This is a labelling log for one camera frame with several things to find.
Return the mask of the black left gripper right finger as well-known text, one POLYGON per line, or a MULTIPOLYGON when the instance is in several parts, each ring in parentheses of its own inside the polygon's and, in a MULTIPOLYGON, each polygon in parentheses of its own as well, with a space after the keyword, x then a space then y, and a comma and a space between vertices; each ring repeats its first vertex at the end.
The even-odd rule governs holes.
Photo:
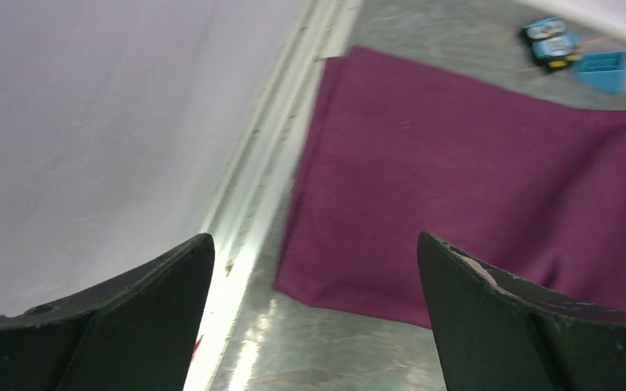
POLYGON ((626 311, 512 275, 429 232, 417 264, 450 390, 626 390, 626 311))

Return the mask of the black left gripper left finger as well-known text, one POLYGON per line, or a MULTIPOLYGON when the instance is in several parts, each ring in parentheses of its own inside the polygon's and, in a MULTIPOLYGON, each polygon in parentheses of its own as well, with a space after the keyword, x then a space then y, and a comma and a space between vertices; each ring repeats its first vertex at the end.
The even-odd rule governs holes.
POLYGON ((180 390, 213 276, 199 234, 71 296, 0 316, 0 390, 180 390))

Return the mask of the purple cloth wrap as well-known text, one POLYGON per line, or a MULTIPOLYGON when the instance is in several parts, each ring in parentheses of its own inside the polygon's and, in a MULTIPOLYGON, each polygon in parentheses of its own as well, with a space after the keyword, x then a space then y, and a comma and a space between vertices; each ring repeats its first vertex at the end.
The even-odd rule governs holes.
POLYGON ((276 290, 428 327, 422 231, 626 310, 626 111, 573 108, 363 47, 327 59, 276 290))

